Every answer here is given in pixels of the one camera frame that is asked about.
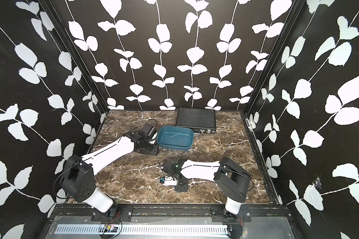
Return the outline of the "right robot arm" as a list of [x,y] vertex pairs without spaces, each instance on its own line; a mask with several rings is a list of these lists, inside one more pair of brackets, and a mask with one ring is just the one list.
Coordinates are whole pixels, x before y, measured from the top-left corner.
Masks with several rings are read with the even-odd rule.
[[161,170],[166,174],[160,179],[165,186],[174,186],[177,192],[186,192],[190,179],[214,182],[227,196],[225,210],[238,215],[246,201],[247,193],[253,188],[251,175],[228,157],[216,162],[195,162],[180,160],[173,163],[166,160]]

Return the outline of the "teal plastic storage box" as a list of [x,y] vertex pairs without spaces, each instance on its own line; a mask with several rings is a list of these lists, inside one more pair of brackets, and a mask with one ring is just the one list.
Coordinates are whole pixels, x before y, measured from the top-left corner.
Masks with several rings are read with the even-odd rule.
[[194,132],[190,128],[177,126],[163,126],[157,136],[161,148],[188,151],[192,148]]

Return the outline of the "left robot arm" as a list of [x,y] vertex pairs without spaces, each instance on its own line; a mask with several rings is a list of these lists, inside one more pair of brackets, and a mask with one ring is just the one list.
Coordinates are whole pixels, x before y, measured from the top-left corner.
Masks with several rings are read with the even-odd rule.
[[157,155],[157,135],[155,129],[149,133],[143,130],[129,131],[102,149],[83,156],[71,156],[65,162],[59,176],[59,187],[76,202],[85,203],[101,213],[107,213],[117,206],[110,196],[97,187],[95,176],[106,166],[132,152]]

